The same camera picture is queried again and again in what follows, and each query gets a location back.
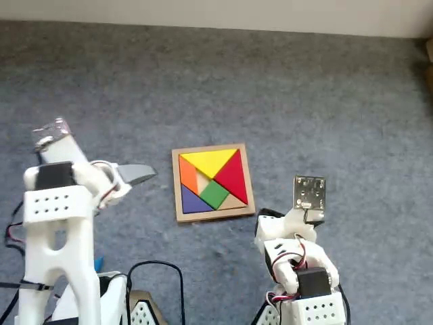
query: tangram puzzle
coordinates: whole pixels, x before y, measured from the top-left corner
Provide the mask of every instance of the tangram puzzle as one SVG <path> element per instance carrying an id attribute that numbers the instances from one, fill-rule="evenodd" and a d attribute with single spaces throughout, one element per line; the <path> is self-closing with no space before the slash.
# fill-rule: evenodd
<path id="1" fill-rule="evenodd" d="M 175 149 L 177 221 L 255 213 L 245 144 Z"/>

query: beige triangle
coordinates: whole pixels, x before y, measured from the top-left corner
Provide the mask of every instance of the beige triangle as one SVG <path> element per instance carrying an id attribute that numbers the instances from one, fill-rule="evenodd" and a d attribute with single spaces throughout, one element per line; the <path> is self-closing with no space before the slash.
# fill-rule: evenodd
<path id="1" fill-rule="evenodd" d="M 227 210 L 227 209 L 236 209 L 246 207 L 246 204 L 241 200 L 229 194 L 228 197 L 225 198 L 223 203 L 219 206 L 218 210 Z"/>
<path id="2" fill-rule="evenodd" d="M 203 192 L 203 190 L 206 188 L 206 186 L 210 183 L 210 178 L 200 171 L 197 171 L 196 174 L 197 174 L 197 189 L 198 189 L 197 192 L 198 195 L 200 195 Z"/>

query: red triangle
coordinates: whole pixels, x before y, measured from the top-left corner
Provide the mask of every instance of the red triangle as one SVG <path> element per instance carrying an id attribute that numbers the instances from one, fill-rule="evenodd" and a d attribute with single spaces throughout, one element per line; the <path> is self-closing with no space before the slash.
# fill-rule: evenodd
<path id="1" fill-rule="evenodd" d="M 215 175 L 214 180 L 227 191 L 248 204 L 245 189 L 244 170 L 242 169 L 241 152 L 238 150 Z"/>

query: wooden frame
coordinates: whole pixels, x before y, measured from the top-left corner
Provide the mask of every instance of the wooden frame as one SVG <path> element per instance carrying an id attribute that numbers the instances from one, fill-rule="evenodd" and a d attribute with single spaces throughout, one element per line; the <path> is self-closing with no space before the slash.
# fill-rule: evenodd
<path id="1" fill-rule="evenodd" d="M 192 152 L 205 152 L 225 149 L 239 149 L 242 160 L 242 169 L 244 170 L 245 187 L 248 198 L 248 205 L 244 208 L 217 210 L 201 213 L 183 213 L 182 209 L 182 193 L 181 193 L 181 176 L 179 170 L 179 156 L 181 154 L 189 154 Z M 254 204 L 254 196 L 252 193 L 250 170 L 248 168 L 248 159 L 246 156 L 245 144 L 226 144 L 222 146 L 206 146 L 195 148 L 174 149 L 171 151 L 173 158 L 173 180 L 175 184 L 175 200 L 176 200 L 176 217 L 178 222 L 201 221 L 220 219 L 226 217 L 237 217 L 242 215 L 253 215 L 256 212 Z"/>

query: white wall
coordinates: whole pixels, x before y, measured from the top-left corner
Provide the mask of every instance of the white wall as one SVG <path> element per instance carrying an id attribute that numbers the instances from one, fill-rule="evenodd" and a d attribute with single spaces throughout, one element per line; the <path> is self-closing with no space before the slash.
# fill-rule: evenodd
<path id="1" fill-rule="evenodd" d="M 0 18 L 433 35 L 433 0 L 0 0 Z"/>

